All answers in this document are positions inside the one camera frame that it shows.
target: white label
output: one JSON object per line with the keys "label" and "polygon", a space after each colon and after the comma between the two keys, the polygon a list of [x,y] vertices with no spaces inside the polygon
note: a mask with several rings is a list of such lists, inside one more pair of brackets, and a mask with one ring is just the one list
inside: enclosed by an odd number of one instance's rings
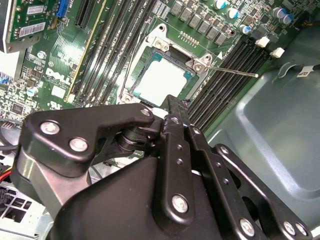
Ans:
{"label": "white label", "polygon": [[304,66],[301,70],[301,72],[296,76],[297,78],[305,78],[307,77],[311,72],[313,72],[314,66]]}
{"label": "white label", "polygon": [[30,7],[28,7],[26,14],[27,15],[41,14],[44,11],[44,7],[45,7],[44,5],[30,6]]}
{"label": "white label", "polygon": [[46,23],[38,23],[31,26],[25,26],[20,29],[19,38],[27,36],[29,34],[34,34],[37,32],[41,32],[45,29]]}

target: green circuit board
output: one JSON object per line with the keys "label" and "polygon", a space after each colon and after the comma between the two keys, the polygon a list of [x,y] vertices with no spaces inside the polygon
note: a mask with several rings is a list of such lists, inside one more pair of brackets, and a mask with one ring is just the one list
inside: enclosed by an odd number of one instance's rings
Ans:
{"label": "green circuit board", "polygon": [[8,42],[22,41],[24,37],[51,28],[58,1],[15,0]]}
{"label": "green circuit board", "polygon": [[[112,14],[116,22],[120,8],[126,3],[126,1],[118,1],[119,4],[115,6],[115,10],[110,12],[114,2],[115,0],[96,1],[85,28],[75,26],[78,10],[81,6],[80,0],[70,1],[66,15],[62,18],[56,17],[54,13],[57,10],[59,1],[19,0],[16,2],[16,7],[23,6],[23,8],[20,11],[14,10],[15,14],[12,17],[13,29],[42,22],[45,22],[45,28],[42,31],[40,41],[26,50],[20,78],[11,79],[8,83],[0,84],[0,115],[2,118],[11,118],[22,122],[28,114],[35,111],[90,107],[94,105],[90,104],[87,99],[81,105],[78,104],[84,87],[80,87],[76,94],[73,94],[73,90],[83,80],[83,73],[88,67],[88,62],[94,57],[92,54],[93,49],[99,44],[98,39],[103,34],[102,27],[106,18]],[[199,15],[201,21],[207,21],[210,27],[214,26],[219,31],[219,34],[226,36],[225,40],[221,44],[217,44],[215,39],[210,39],[207,34],[199,32],[198,27],[190,26],[190,19],[182,21],[181,12],[179,15],[171,12],[176,2],[181,3],[183,9],[189,8],[192,16]],[[141,28],[142,38],[137,43],[137,46],[140,46],[144,41],[144,37],[159,24],[165,24],[167,27],[166,37],[170,41],[198,58],[207,53],[212,54],[214,56],[212,64],[219,66],[243,35],[239,31],[239,26],[245,20],[248,20],[248,16],[251,17],[250,21],[247,22],[250,22],[248,25],[251,30],[263,28],[266,35],[273,35],[278,39],[278,44],[285,48],[299,33],[300,27],[295,25],[295,21],[289,25],[280,24],[277,19],[272,17],[272,9],[275,7],[286,8],[298,20],[306,12],[312,15],[316,7],[318,7],[318,2],[315,3],[315,1],[310,0],[232,0],[227,1],[226,7],[222,10],[213,8],[214,0],[195,0],[193,6],[188,5],[188,3],[188,0],[153,1],[152,9],[148,17],[144,19],[144,25]],[[46,7],[44,7],[42,13],[34,14],[34,19],[30,19],[27,14],[28,7],[39,5]],[[203,11],[197,13],[199,8],[202,8]],[[229,8],[238,9],[238,17],[236,19],[229,19],[226,16],[226,11]],[[129,22],[129,15],[130,11],[125,15],[124,25]],[[13,34],[10,40],[16,40]],[[133,74],[129,76],[129,81],[126,84],[128,90],[130,90],[139,75],[137,74],[140,72],[139,67],[143,68],[147,64],[147,59],[152,50],[150,48],[149,51],[145,51],[138,61],[135,67],[137,70],[133,70]],[[117,92],[125,77],[128,62],[121,69],[116,84],[112,86],[107,101],[103,102],[103,104],[116,103]],[[103,68],[104,65],[102,64],[99,74],[92,85],[92,91],[101,80]],[[112,67],[110,74],[113,74],[114,69],[115,66]],[[197,92],[208,82],[213,72],[213,70],[209,70],[202,82],[199,82],[197,75],[188,80],[179,98],[185,99],[189,96],[192,99],[196,97]],[[109,79],[110,77],[103,82],[102,91],[108,87]],[[197,83],[199,84],[198,88],[192,90]],[[29,96],[27,91],[32,87],[37,89],[37,93],[34,96]]]}

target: ram slot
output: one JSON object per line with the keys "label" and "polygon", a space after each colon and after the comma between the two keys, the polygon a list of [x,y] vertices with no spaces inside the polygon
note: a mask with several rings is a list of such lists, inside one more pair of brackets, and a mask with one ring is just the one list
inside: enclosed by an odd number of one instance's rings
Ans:
{"label": "ram slot", "polygon": [[90,16],[95,6],[95,0],[82,0],[80,4],[80,8],[75,16],[74,24],[84,29],[88,25]]}
{"label": "ram slot", "polygon": [[[222,63],[222,68],[256,72],[269,55],[248,39],[242,39]],[[251,78],[216,71],[197,98],[189,106],[190,121],[202,131],[207,130],[246,86]]]}
{"label": "ram slot", "polygon": [[[134,46],[137,44],[136,40],[138,39],[140,31],[144,25],[144,20],[149,16],[150,11],[153,7],[152,3],[154,3],[152,0],[146,0],[146,1],[142,1],[139,3],[139,5],[138,5],[139,11],[136,11],[133,16],[133,19],[135,19],[135,21],[132,21],[130,23],[129,28],[128,28],[128,29],[133,29],[132,34],[128,34],[128,37],[125,38],[125,41],[128,40],[128,44],[126,45],[126,47],[124,48],[124,51],[122,51],[122,53],[125,53],[127,49],[129,49],[129,50],[132,49],[132,51],[133,51]],[[117,60],[119,60],[120,64],[118,64],[116,66],[114,74],[111,77],[106,89],[104,90],[103,97],[102,97],[102,103],[105,103],[107,101],[107,98],[110,95],[110,93],[111,93],[111,91],[117,81],[117,78],[119,76],[119,72],[122,70],[125,63],[127,62],[129,55],[130,55],[130,53],[128,52],[127,54],[124,54],[123,56],[122,56],[122,54],[119,54],[117,56]]]}
{"label": "ram slot", "polygon": [[[246,69],[248,71],[257,71],[260,67],[266,62],[266,58],[268,56],[263,56],[263,52],[260,52],[260,54],[255,54],[252,56],[252,58],[249,58],[249,60],[246,63]],[[251,77],[245,77],[241,75],[235,75],[231,76],[234,78],[231,84],[229,84],[228,87],[225,88],[222,95],[219,98],[219,101],[213,102],[214,104],[211,104],[210,107],[206,108],[207,113],[204,114],[200,120],[197,122],[197,125],[202,131],[207,130],[210,125],[217,119],[219,115],[216,115],[217,112],[224,111],[230,102],[232,102],[233,99],[237,96],[237,94],[243,89],[243,87],[246,86],[246,84],[250,81]]]}
{"label": "ram slot", "polygon": [[115,26],[112,27],[110,34],[108,35],[108,38],[104,41],[104,47],[101,52],[101,54],[98,56],[98,59],[96,61],[96,64],[93,68],[93,71],[91,72],[88,82],[85,86],[85,89],[83,91],[83,95],[86,97],[90,94],[92,91],[93,85],[97,79],[97,76],[102,68],[102,66],[107,62],[108,52],[110,50],[112,42],[117,39],[119,36],[117,36],[119,33],[122,33],[123,27],[125,25],[124,19],[125,16],[131,7],[132,1],[125,1],[124,6],[121,8],[119,17],[116,19]]}

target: bolt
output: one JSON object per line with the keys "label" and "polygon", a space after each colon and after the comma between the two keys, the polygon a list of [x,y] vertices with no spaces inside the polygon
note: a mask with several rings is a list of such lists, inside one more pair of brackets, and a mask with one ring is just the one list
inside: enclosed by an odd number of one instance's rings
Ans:
{"label": "bolt", "polygon": [[295,224],[296,228],[305,236],[307,236],[307,231],[305,230],[304,226],[302,226],[300,223]]}
{"label": "bolt", "polygon": [[245,218],[240,219],[240,225],[245,234],[247,234],[249,237],[253,237],[255,235],[255,229],[252,226],[251,222],[249,222]]}
{"label": "bolt", "polygon": [[148,117],[150,116],[150,113],[147,109],[141,109],[140,112],[145,116],[148,116]]}
{"label": "bolt", "polygon": [[172,122],[174,122],[175,124],[179,124],[179,119],[176,118],[175,116],[171,118]]}
{"label": "bolt", "polygon": [[85,140],[83,140],[82,138],[79,137],[75,137],[73,138],[70,142],[69,142],[69,146],[72,150],[76,151],[76,152],[84,152],[85,150],[88,149],[88,144]]}
{"label": "bolt", "polygon": [[180,195],[174,195],[172,197],[172,205],[179,213],[184,214],[188,211],[188,203],[185,198]]}
{"label": "bolt", "polygon": [[201,134],[200,130],[196,127],[193,128],[193,131],[196,133],[196,134]]}
{"label": "bolt", "polygon": [[294,227],[289,222],[285,221],[283,223],[283,225],[285,227],[285,230],[288,231],[288,233],[290,233],[293,236],[296,235],[296,231],[295,231]]}
{"label": "bolt", "polygon": [[221,151],[222,151],[224,154],[229,154],[228,149],[226,149],[224,146],[221,147]]}
{"label": "bolt", "polygon": [[46,121],[42,123],[40,125],[40,129],[43,133],[49,135],[57,134],[60,131],[60,127],[58,126],[58,124],[51,121]]}

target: chip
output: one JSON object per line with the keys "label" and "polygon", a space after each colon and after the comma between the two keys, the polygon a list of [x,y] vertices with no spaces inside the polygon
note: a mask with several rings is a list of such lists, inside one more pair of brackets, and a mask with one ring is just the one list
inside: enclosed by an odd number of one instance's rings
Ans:
{"label": "chip", "polygon": [[257,12],[258,12],[258,10],[254,8],[254,9],[250,12],[250,15],[251,15],[251,16],[254,16]]}
{"label": "chip", "polygon": [[225,33],[228,29],[228,25],[224,25],[221,29],[221,32]]}
{"label": "chip", "polygon": [[192,11],[189,8],[185,8],[180,15],[180,19],[186,22],[190,18],[191,14]]}
{"label": "chip", "polygon": [[198,15],[194,15],[189,22],[189,26],[196,29],[201,21],[201,18]]}
{"label": "chip", "polygon": [[199,6],[198,9],[196,10],[197,14],[201,14],[204,8],[202,6]]}
{"label": "chip", "polygon": [[21,105],[19,105],[19,104],[14,103],[14,104],[12,105],[11,111],[14,112],[14,113],[16,113],[16,114],[21,115],[22,112],[24,111],[24,107],[21,106]]}
{"label": "chip", "polygon": [[198,31],[202,34],[206,34],[209,27],[210,27],[210,24],[207,21],[203,21],[203,23],[200,25]]}
{"label": "chip", "polygon": [[269,17],[267,15],[264,15],[261,19],[260,22],[263,24],[266,24],[269,21]]}
{"label": "chip", "polygon": [[267,30],[262,26],[259,26],[257,30],[261,33],[262,36],[265,36],[267,34]]}
{"label": "chip", "polygon": [[213,23],[213,26],[218,27],[219,23],[221,23],[221,21],[219,19],[216,19]]}
{"label": "chip", "polygon": [[282,32],[282,27],[277,26],[276,29],[274,30],[274,33],[280,34]]}
{"label": "chip", "polygon": [[204,17],[204,19],[207,20],[207,21],[209,21],[210,18],[212,18],[212,17],[213,17],[213,15],[212,15],[210,12],[208,12],[208,13],[206,14],[206,16]]}
{"label": "chip", "polygon": [[218,29],[212,27],[211,30],[208,32],[208,34],[206,35],[206,37],[208,39],[213,40],[215,38],[215,36],[218,34]]}
{"label": "chip", "polygon": [[254,18],[252,16],[247,15],[243,20],[243,24],[249,26],[253,20]]}
{"label": "chip", "polygon": [[227,39],[227,36],[220,32],[214,42],[217,45],[221,46],[225,42],[226,39]]}

